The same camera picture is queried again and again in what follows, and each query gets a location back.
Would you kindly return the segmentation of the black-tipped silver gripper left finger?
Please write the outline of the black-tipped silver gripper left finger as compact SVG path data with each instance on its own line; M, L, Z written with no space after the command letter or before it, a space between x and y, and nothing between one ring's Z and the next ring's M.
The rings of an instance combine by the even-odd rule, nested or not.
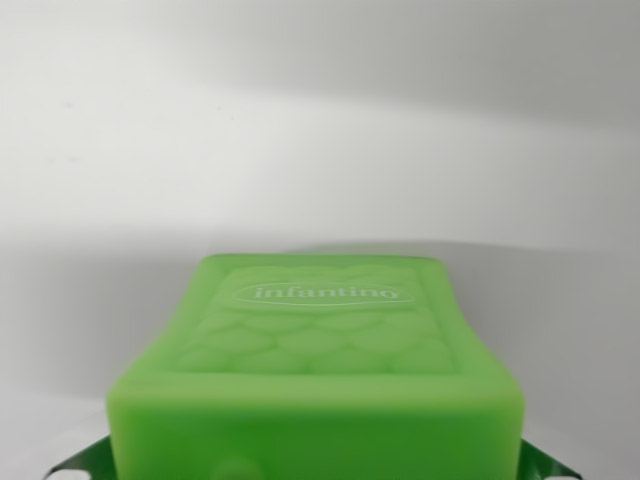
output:
M105 414L95 414L1 467L2 479L116 479Z

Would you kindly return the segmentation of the black-tipped silver gripper right finger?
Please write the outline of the black-tipped silver gripper right finger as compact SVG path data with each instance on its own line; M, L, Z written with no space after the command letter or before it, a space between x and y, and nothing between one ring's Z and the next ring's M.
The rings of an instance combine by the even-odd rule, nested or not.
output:
M520 479L638 479L639 468L535 417L525 421Z

